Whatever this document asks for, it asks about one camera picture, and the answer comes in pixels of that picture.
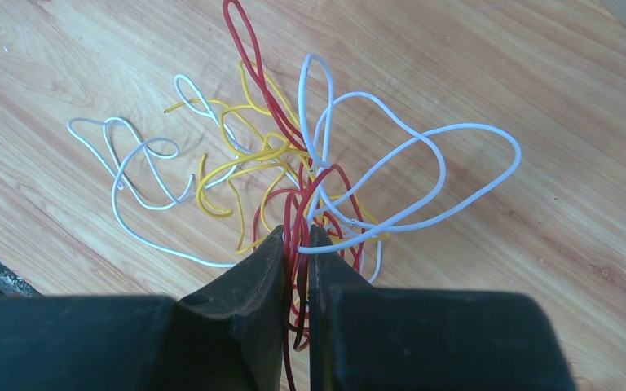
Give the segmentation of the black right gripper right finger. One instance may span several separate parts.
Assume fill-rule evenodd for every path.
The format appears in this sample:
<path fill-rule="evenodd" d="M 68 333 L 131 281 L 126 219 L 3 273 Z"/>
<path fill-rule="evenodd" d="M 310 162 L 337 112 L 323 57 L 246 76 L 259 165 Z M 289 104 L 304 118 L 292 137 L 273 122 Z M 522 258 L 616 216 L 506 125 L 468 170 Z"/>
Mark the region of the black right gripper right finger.
<path fill-rule="evenodd" d="M 309 260 L 314 390 L 573 390 L 551 322 L 516 292 L 375 288 Z"/>

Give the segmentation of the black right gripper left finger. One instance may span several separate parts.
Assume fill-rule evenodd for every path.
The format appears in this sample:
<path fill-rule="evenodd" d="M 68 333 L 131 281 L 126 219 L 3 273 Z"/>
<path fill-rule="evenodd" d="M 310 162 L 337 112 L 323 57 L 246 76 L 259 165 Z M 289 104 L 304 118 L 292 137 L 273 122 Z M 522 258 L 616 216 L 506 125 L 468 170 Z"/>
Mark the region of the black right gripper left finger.
<path fill-rule="evenodd" d="M 284 233 L 203 288 L 0 297 L 0 390 L 277 390 Z"/>

